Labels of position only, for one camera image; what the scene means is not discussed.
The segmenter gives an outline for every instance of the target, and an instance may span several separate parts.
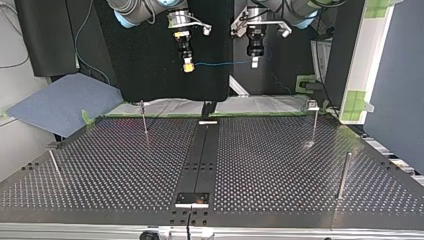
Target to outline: white panel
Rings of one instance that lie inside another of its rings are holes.
[[[18,120],[0,127],[0,182],[42,155],[53,135]]]
[[[20,63],[27,56],[22,36],[5,14],[20,29],[17,17],[10,10],[1,9],[0,67]],[[54,140],[44,130],[2,116],[6,109],[46,86],[46,78],[34,77],[30,61],[19,67],[0,69],[0,181],[40,156]]]
[[[362,19],[345,89],[345,98],[348,91],[366,91],[365,101],[370,101],[394,7],[387,9],[384,18]],[[344,111],[345,98],[342,102],[341,113]],[[341,122],[364,124],[366,114],[367,112],[363,111],[359,121]]]

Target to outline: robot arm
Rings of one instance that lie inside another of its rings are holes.
[[[331,2],[331,0],[314,1],[321,1],[324,4]],[[321,8],[310,3],[312,3],[310,0],[248,0],[247,6],[231,25],[231,34],[233,37],[242,37],[246,34],[249,38],[247,55],[252,58],[252,68],[258,67],[260,57],[265,54],[263,40],[268,25],[278,25],[278,32],[284,38],[292,32],[287,23],[300,29],[306,28]],[[279,13],[282,9],[281,19],[268,20],[269,13]]]
[[[168,10],[169,29],[178,44],[178,53],[184,61],[184,72],[194,70],[191,30],[194,26],[203,27],[203,34],[209,36],[212,26],[195,18],[188,10],[186,0],[107,0],[114,9],[117,20],[123,27],[132,28],[144,21],[156,21],[156,15]]]

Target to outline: grey foam pad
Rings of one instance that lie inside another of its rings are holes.
[[[77,73],[50,84],[7,113],[28,124],[69,137],[86,124],[82,117],[84,110],[94,119],[122,101],[118,89]]]

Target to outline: perforated metal table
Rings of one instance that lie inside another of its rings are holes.
[[[0,222],[424,231],[424,189],[331,117],[147,125],[101,119],[54,153],[60,171],[47,153],[28,163],[0,184]],[[209,208],[176,208],[179,193]]]

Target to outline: blue cable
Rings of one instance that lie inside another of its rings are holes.
[[[224,65],[236,65],[236,64],[245,64],[250,63],[251,61],[243,61],[243,62],[222,62],[222,63],[206,63],[206,62],[198,62],[195,63],[195,66],[209,66],[209,67],[218,67],[218,66],[224,66]]]
[[[101,71],[101,70],[99,70],[99,69],[97,69],[97,68],[93,67],[92,65],[88,64],[88,63],[87,63],[87,62],[86,62],[86,61],[85,61],[85,60],[81,57],[81,55],[80,55],[80,54],[79,54],[79,52],[78,52],[78,38],[79,38],[79,35],[80,35],[80,33],[81,33],[82,29],[83,29],[83,28],[84,28],[84,26],[87,24],[88,18],[90,17],[91,10],[93,9],[93,2],[94,2],[94,0],[91,0],[90,8],[88,9],[87,16],[85,17],[84,22],[82,23],[81,27],[78,29],[77,34],[75,35],[75,53],[77,54],[78,59],[79,59],[82,63],[84,63],[84,64],[85,64],[85,65],[87,65],[89,68],[93,69],[94,71],[96,71],[96,72],[100,73],[100,74],[101,74],[101,75],[102,75],[102,76],[106,79],[107,83],[110,85],[110,80],[109,80],[109,77],[106,75],[106,73],[104,73],[103,71]]]

